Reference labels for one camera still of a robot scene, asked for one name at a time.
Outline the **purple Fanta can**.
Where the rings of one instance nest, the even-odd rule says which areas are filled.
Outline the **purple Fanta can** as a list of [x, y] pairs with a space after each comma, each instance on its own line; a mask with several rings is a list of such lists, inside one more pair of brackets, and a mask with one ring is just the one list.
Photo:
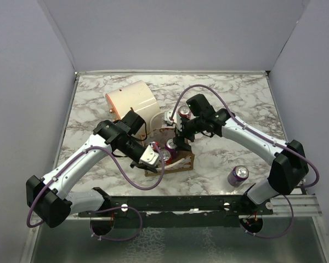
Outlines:
[[172, 155], [167, 149], [161, 149], [161, 153], [163, 155], [163, 160], [166, 164], [170, 164], [172, 160]]

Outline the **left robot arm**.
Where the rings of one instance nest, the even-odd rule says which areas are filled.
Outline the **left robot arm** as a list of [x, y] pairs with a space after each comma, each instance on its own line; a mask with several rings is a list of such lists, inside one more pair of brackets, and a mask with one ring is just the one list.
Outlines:
[[132, 160], [131, 167], [155, 172], [157, 164], [163, 160], [159, 147], [155, 144], [142, 146], [135, 138], [144, 125], [145, 121], [133, 111], [117, 121], [101, 121], [87, 141], [63, 164], [41, 178], [31, 176], [26, 182], [26, 200], [30, 208], [27, 226], [38, 226], [31, 223], [33, 213], [51, 228], [73, 214], [93, 211], [98, 216], [106, 215], [110, 210], [110, 198], [103, 190], [71, 190], [102, 159], [110, 157], [117, 162], [113, 154], [116, 150]]

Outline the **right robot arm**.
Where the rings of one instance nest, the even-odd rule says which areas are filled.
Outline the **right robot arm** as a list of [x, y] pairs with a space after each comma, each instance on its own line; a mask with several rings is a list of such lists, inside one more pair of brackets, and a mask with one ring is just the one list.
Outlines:
[[242, 145], [270, 165], [268, 178], [251, 186], [240, 199], [246, 214], [254, 214], [270, 198], [290, 194], [309, 172], [303, 145], [297, 140], [286, 142], [268, 136], [227, 108], [216, 111], [202, 94], [191, 97], [186, 104], [193, 119], [177, 109], [168, 114], [168, 121], [175, 125], [174, 143], [178, 149], [189, 151], [191, 147], [185, 140], [194, 141], [198, 133], [209, 137], [217, 135]]

